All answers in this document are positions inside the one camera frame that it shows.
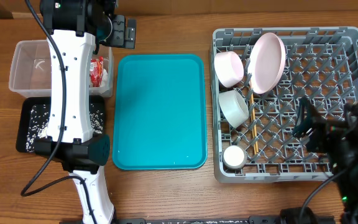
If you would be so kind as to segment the red snack wrapper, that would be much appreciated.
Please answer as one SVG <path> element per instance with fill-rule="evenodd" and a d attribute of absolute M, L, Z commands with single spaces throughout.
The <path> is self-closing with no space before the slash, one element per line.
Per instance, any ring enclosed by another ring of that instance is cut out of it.
<path fill-rule="evenodd" d="M 104 58 L 98 57 L 96 59 L 91 59 L 89 77 L 90 77 L 90 87 L 100 87 L 103 79 L 104 71 Z"/>

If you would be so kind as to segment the wooden chopstick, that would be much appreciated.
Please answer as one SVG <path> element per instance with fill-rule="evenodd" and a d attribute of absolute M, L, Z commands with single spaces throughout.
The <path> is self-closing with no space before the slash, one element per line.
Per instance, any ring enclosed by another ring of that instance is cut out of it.
<path fill-rule="evenodd" d="M 250 103 L 251 103 L 251 104 L 254 104 L 254 94 L 251 95 Z M 251 118 L 252 118 L 252 121 L 256 121 L 256 120 L 255 120 L 255 108 L 252 109 Z M 257 127 L 256 127 L 256 124 L 255 124 L 255 125 L 253 126 L 253 128 L 252 128 L 252 134 L 253 134 L 253 137 L 255 137 L 255 138 L 257 137 Z M 258 152 L 259 152 L 259 145 L 258 145 L 257 140 L 255 140 L 255 143 L 254 143 L 254 154 L 256 155 Z"/>
<path fill-rule="evenodd" d="M 250 105 L 252 106 L 254 104 L 254 94 L 253 94 L 253 87 L 252 87 L 252 82 L 250 81 L 249 83 L 249 90 L 252 91 L 251 96 L 250 96 Z M 251 112 L 251 120 L 252 122 L 255 121 L 255 108 L 252 108 L 252 112 Z M 257 137 L 257 128 L 256 125 L 253 126 L 252 128 L 252 135 L 253 137 Z M 254 143 L 254 154 L 256 155 L 259 152 L 259 145 L 257 140 Z"/>

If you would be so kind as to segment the large white plate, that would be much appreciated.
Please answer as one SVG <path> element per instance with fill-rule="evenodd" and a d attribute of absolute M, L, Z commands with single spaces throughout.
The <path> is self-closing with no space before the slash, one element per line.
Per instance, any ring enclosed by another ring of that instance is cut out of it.
<path fill-rule="evenodd" d="M 247 73 L 256 94 L 272 90 L 280 81 L 285 67 L 285 46 L 277 35 L 262 35 L 252 48 Z"/>

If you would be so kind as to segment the grey shallow bowl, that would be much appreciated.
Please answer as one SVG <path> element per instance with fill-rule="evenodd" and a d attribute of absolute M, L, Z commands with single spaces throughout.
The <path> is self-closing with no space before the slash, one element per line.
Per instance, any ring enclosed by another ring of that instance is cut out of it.
<path fill-rule="evenodd" d="M 220 93 L 218 100 L 225 119 L 233 128 L 238 128 L 249 118 L 245 100 L 236 90 Z"/>

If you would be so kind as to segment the small white cup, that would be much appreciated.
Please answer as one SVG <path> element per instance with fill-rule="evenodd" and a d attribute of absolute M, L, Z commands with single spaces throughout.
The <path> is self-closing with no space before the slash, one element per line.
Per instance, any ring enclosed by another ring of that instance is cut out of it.
<path fill-rule="evenodd" d="M 223 164 L 230 169 L 241 169 L 247 161 L 247 153 L 239 146 L 229 146 L 223 150 Z"/>

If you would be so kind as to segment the white bowl with food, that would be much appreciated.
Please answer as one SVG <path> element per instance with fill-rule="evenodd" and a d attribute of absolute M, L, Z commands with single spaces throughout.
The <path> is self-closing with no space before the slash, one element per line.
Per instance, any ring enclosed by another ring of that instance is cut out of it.
<path fill-rule="evenodd" d="M 218 80 L 226 88 L 239 83 L 244 77 L 242 60 L 233 51 L 217 53 L 214 57 L 214 69 Z"/>

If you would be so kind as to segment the white napkin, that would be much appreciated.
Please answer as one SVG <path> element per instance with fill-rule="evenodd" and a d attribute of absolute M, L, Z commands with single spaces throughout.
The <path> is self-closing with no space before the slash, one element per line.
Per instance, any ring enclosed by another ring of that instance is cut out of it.
<path fill-rule="evenodd" d="M 107 85 L 108 82 L 108 72 L 106 69 L 103 71 L 94 70 L 90 71 L 89 74 L 89 86 L 91 88 L 99 88 Z"/>

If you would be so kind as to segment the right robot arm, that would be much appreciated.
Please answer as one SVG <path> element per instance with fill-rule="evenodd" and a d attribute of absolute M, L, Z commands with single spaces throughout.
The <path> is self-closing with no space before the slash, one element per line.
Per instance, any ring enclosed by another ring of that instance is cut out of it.
<path fill-rule="evenodd" d="M 317 187 L 300 208 L 298 223 L 317 223 L 308 208 L 313 197 L 328 183 L 335 182 L 344 206 L 341 223 L 358 223 L 358 101 L 346 103 L 344 119 L 325 119 L 307 97 L 300 99 L 293 137 L 308 137 L 306 150 L 323 153 L 329 159 L 332 175 Z"/>

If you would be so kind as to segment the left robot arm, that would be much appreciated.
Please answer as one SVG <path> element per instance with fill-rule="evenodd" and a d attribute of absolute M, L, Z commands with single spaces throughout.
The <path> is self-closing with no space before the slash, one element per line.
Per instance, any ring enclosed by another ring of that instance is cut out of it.
<path fill-rule="evenodd" d="M 90 118 L 91 59 L 100 46 L 133 49 L 136 21 L 115 14 L 115 1 L 41 1 L 34 19 L 50 49 L 51 102 L 47 135 L 35 153 L 59 162 L 74 181 L 83 223 L 114 223 L 104 167 L 107 134 L 96 134 Z"/>

